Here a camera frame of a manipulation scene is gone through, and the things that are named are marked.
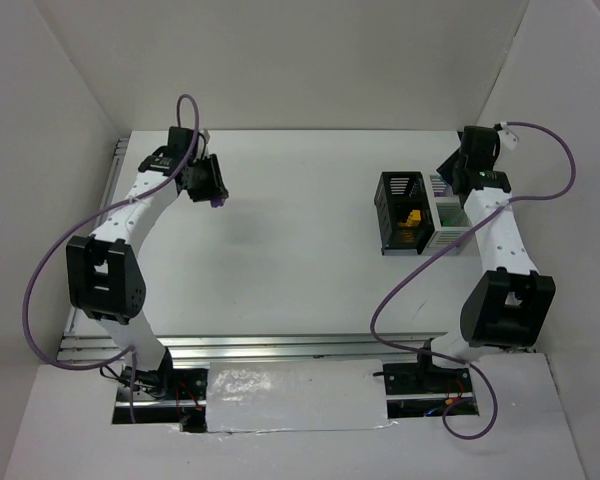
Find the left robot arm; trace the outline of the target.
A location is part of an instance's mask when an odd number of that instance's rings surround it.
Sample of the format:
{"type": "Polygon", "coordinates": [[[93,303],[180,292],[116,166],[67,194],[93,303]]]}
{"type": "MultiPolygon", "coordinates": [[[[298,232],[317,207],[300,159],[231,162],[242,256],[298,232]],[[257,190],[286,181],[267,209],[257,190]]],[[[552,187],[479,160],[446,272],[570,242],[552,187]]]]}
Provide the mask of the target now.
{"type": "Polygon", "coordinates": [[[137,256],[158,218],[181,193],[212,207],[228,199],[209,139],[207,131],[170,128],[166,144],[139,165],[122,206],[91,234],[76,235],[66,245],[71,304],[124,351],[122,384],[155,399],[174,394],[175,374],[169,349],[143,311],[147,289],[137,256]]]}

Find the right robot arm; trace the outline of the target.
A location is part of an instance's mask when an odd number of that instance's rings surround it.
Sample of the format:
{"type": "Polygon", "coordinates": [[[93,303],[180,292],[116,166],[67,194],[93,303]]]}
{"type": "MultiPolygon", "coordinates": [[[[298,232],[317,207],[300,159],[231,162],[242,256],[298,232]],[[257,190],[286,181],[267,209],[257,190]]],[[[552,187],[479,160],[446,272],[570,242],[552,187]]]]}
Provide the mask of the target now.
{"type": "Polygon", "coordinates": [[[459,326],[426,342],[417,357],[424,381],[451,378],[487,354],[535,345],[556,293],[523,243],[508,177],[495,169],[499,128],[466,126],[460,146],[438,169],[472,226],[483,274],[462,306],[459,326]]]}

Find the yellow curved lego piece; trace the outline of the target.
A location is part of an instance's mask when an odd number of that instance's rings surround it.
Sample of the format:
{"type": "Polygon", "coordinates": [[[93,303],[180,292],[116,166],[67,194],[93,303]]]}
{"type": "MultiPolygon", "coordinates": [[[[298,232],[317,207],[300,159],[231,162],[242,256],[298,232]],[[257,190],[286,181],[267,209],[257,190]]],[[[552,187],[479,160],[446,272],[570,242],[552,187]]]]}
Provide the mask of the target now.
{"type": "Polygon", "coordinates": [[[408,214],[402,217],[397,225],[400,228],[417,228],[422,223],[422,211],[419,209],[414,209],[408,212],[408,214]]]}

